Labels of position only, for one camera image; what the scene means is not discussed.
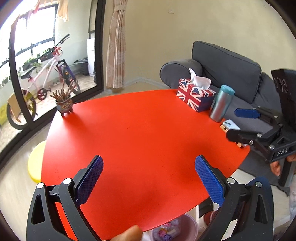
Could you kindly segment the person's right hand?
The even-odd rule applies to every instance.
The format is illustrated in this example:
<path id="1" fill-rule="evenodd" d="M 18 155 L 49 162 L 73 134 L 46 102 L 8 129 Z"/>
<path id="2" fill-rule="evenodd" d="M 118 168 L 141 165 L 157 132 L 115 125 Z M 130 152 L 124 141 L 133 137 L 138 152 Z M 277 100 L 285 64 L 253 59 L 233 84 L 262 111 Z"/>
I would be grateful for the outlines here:
<path id="1" fill-rule="evenodd" d="M 292 154 L 292 155 L 288 156 L 287 161 L 290 162 L 290 163 L 295 162 L 296 161 L 296 154 Z M 280 167 L 279 161 L 275 161 L 275 162 L 271 163 L 270 164 L 270 169 L 271 169 L 272 173 L 274 173 L 274 175 L 276 175 L 277 177 L 280 176 L 281 167 Z"/>

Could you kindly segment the person's left hand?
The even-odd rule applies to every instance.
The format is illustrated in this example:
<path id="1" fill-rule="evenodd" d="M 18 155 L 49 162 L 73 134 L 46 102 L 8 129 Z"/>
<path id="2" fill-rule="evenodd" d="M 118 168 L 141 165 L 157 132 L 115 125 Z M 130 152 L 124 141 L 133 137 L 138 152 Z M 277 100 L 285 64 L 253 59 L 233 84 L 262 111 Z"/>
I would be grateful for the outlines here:
<path id="1" fill-rule="evenodd" d="M 142 230 L 137 225 L 134 225 L 123 233 L 113 237 L 110 241 L 141 241 L 142 234 Z"/>

